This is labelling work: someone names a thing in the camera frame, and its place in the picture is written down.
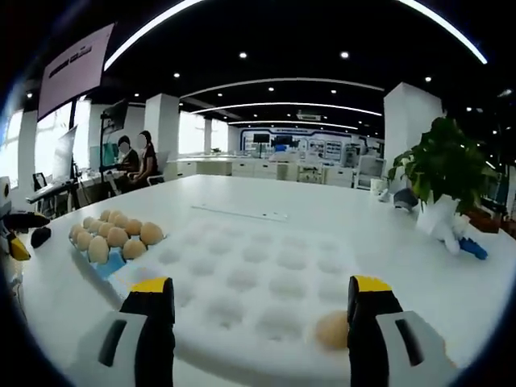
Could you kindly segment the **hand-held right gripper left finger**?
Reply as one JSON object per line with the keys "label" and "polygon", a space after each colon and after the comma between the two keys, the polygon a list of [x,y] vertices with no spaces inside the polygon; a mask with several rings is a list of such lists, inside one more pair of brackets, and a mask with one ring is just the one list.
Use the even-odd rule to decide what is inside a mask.
{"label": "hand-held right gripper left finger", "polygon": [[75,385],[172,386],[174,323],[173,280],[135,284],[79,341]]}

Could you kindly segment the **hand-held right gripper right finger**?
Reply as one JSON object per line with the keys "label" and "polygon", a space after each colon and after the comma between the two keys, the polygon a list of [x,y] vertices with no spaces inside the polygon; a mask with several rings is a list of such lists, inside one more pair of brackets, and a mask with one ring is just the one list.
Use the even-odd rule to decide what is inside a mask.
{"label": "hand-held right gripper right finger", "polygon": [[403,310],[382,280],[350,277],[347,314],[352,386],[449,386],[455,380],[441,335]]}

